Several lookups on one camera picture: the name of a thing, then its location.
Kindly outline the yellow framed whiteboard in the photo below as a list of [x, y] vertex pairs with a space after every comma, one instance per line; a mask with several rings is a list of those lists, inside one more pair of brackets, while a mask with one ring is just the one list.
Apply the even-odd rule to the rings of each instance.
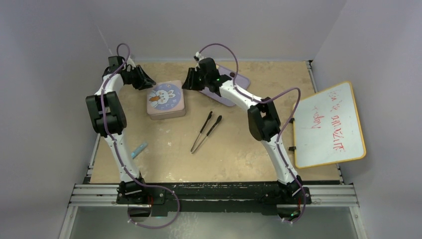
[[347, 162], [366, 156], [349, 81], [300, 100], [294, 114], [293, 132], [297, 168]]

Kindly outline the silver metal box lid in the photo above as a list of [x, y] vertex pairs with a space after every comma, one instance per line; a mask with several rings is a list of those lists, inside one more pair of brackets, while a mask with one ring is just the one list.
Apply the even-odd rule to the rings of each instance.
[[180, 80], [158, 83], [146, 96], [146, 111], [150, 116], [186, 111]]

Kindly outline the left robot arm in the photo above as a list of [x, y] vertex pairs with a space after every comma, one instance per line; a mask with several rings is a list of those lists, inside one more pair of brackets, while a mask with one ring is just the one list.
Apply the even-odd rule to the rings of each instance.
[[145, 186], [128, 148], [125, 137], [127, 120], [118, 93], [124, 85], [145, 90], [154, 87], [156, 82], [130, 58], [111, 56], [108, 63], [100, 88], [86, 97], [89, 116], [94, 131], [105, 139], [118, 166], [117, 204], [148, 204], [152, 190]]

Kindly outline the purple plastic tray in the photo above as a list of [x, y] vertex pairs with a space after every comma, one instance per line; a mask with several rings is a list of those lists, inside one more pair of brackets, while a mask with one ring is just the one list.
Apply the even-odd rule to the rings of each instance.
[[[219, 70], [219, 73], [221, 75], [228, 75], [230, 77], [230, 73], [231, 72], [235, 73], [234, 71], [232, 71], [232, 70], [230, 70], [230, 69], [228, 69], [228, 68], [226, 68], [224, 66], [221, 66], [219, 64], [216, 64], [216, 68]], [[247, 90], [247, 88], [250, 85], [250, 80], [247, 77], [243, 76], [243, 75], [238, 75], [236, 77], [236, 79], [235, 79], [235, 83], [236, 83], [236, 85], [238, 87], [241, 87], [241, 88]], [[227, 107], [233, 107], [233, 106], [235, 106], [235, 103], [233, 103], [232, 101], [230, 101], [227, 98], [220, 97], [216, 93], [210, 92], [208, 90], [208, 88], [205, 88], [204, 90], [200, 91], [200, 93], [202, 93], [203, 95], [206, 95], [207, 97], [210, 97], [211, 99], [213, 99], [213, 100], [215, 100], [215, 101], [217, 101], [217, 102], [219, 102], [219, 103], [221, 103], [221, 104], [223, 104], [223, 105], [225, 105]]]

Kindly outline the blue small marker cap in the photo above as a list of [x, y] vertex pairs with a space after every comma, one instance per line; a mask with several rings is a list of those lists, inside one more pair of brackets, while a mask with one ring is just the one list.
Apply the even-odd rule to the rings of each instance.
[[140, 144], [132, 153], [132, 159], [135, 159], [146, 147], [148, 146], [147, 142]]

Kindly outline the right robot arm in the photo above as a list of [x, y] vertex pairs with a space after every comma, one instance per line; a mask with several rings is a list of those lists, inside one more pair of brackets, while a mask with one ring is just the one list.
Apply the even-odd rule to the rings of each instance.
[[248, 128], [253, 138], [262, 143], [274, 166], [279, 190], [276, 193], [284, 202], [301, 203], [305, 206], [311, 201], [309, 192], [290, 162], [282, 143], [281, 125], [274, 101], [260, 98], [238, 87], [235, 77], [222, 75], [212, 58], [194, 57], [197, 65], [188, 69], [187, 78], [182, 85], [185, 90], [210, 92], [226, 98], [247, 112]]

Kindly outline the black metal tongs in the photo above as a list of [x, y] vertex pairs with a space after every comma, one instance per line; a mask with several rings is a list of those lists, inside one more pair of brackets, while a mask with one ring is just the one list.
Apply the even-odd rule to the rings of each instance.
[[209, 137], [209, 135], [211, 134], [211, 132], [216, 128], [216, 126], [222, 121], [222, 115], [219, 115], [216, 119], [216, 121], [214, 122], [214, 124], [211, 126], [211, 128], [206, 132], [205, 136], [200, 140], [201, 136], [204, 133], [204, 130], [208, 124], [208, 122], [210, 121], [210, 119], [212, 118], [212, 114], [213, 111], [210, 111], [203, 126], [201, 127], [197, 137], [194, 140], [194, 143], [192, 144], [192, 147], [190, 149], [190, 153], [194, 154], [200, 147], [201, 145], [205, 142], [205, 140]]

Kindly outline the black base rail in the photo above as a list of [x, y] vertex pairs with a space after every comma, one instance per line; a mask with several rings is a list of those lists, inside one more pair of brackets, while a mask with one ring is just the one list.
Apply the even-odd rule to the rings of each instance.
[[162, 189], [124, 196], [117, 184], [75, 185], [70, 206], [128, 207], [165, 217], [169, 212], [261, 213], [295, 218], [304, 208], [356, 207], [352, 185], [305, 185], [305, 193], [282, 196], [276, 182], [163, 183]]

